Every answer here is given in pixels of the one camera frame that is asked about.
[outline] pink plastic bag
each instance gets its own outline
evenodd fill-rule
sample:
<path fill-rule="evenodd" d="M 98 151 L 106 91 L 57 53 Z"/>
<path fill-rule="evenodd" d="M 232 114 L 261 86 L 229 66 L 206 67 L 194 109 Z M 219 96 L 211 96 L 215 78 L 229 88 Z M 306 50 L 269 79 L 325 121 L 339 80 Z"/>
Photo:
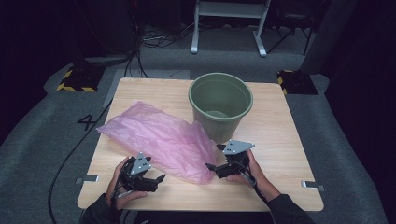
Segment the pink plastic bag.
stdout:
<path fill-rule="evenodd" d="M 215 142 L 199 122 L 189 124 L 160 109 L 137 102 L 121 115 L 97 128 L 134 155 L 151 157 L 162 172 L 194 183 L 207 184 L 213 177 L 205 164 L 215 164 Z"/>

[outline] bucket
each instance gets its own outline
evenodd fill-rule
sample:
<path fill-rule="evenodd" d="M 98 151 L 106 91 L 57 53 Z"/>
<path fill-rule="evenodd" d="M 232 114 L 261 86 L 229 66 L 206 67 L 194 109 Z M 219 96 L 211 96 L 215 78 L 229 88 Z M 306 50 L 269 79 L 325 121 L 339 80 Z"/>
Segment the bucket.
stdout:
<path fill-rule="evenodd" d="M 190 85 L 194 120 L 217 144 L 230 140 L 242 117 L 253 106 L 253 95 L 244 81 L 224 73 L 210 73 Z"/>

